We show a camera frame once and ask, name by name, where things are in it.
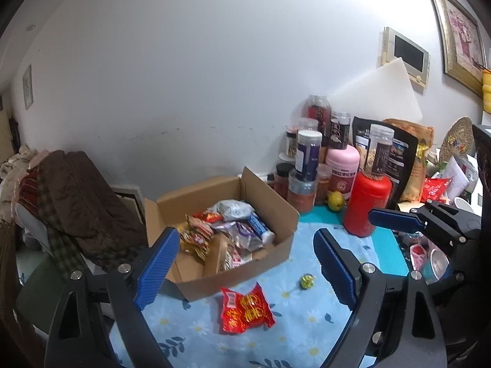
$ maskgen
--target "white foam sheet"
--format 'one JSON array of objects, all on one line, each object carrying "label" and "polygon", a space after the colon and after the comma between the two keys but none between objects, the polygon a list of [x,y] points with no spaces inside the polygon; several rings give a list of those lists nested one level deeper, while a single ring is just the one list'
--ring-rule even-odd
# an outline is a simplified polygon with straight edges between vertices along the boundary
[{"label": "white foam sheet", "polygon": [[352,117],[383,120],[389,117],[418,123],[421,109],[401,58],[345,85],[328,98],[333,110]]}]

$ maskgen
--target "yellow fruit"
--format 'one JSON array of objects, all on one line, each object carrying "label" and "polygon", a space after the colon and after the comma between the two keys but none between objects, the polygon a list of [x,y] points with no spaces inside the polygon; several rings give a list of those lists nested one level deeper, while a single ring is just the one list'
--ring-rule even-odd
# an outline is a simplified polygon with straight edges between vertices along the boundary
[{"label": "yellow fruit", "polygon": [[340,211],[344,206],[344,196],[339,191],[334,191],[327,197],[327,206],[332,211]]}]

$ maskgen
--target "silver bolt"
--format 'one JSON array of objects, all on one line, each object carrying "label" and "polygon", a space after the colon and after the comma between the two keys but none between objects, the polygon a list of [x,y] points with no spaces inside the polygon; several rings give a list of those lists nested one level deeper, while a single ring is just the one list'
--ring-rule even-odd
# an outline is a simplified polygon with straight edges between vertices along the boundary
[{"label": "silver bolt", "polygon": [[373,264],[371,263],[365,263],[362,267],[363,271],[365,271],[368,274],[372,274],[375,272],[377,269]]},{"label": "silver bolt", "polygon": [[130,270],[131,270],[131,265],[129,265],[128,263],[123,263],[118,267],[118,271],[121,274],[126,274],[127,272],[130,272]]},{"label": "silver bolt", "polygon": [[372,343],[379,344],[382,341],[382,332],[375,332],[372,336]]},{"label": "silver bolt", "polygon": [[72,275],[70,275],[70,278],[72,280],[79,280],[80,278],[82,278],[82,272],[80,270],[75,270],[74,272],[72,272]]},{"label": "silver bolt", "polygon": [[419,271],[416,271],[416,270],[413,270],[411,271],[411,276],[413,277],[413,279],[419,281],[422,277],[421,273]]}]

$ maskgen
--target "woven fan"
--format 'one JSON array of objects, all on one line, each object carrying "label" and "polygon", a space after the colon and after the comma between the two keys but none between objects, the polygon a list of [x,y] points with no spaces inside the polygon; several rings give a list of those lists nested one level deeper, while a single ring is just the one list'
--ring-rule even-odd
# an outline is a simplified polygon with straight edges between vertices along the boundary
[{"label": "woven fan", "polygon": [[448,163],[453,153],[466,158],[467,151],[473,145],[472,121],[467,116],[461,117],[448,130],[441,144],[440,163]]}]

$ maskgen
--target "table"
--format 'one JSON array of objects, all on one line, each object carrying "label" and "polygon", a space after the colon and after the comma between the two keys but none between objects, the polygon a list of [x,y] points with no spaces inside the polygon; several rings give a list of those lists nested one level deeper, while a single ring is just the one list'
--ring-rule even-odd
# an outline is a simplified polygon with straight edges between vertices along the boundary
[{"label": "table", "polygon": [[[188,303],[176,298],[174,284],[165,282],[155,302],[142,313],[171,364],[175,368],[318,368],[344,329],[350,311],[339,303],[321,274],[312,247],[315,231],[327,227],[341,247],[352,250],[361,262],[372,262],[386,273],[408,272],[390,230],[378,228],[367,238],[350,236],[339,217],[325,207],[301,216],[290,258],[233,288],[247,293],[256,281],[261,284],[276,320],[269,329],[224,334],[220,329],[220,293]],[[306,273],[316,276],[315,285],[301,290],[298,281]],[[110,340],[120,364],[132,367],[116,326]],[[365,357],[360,366],[373,362],[373,357]]]}]

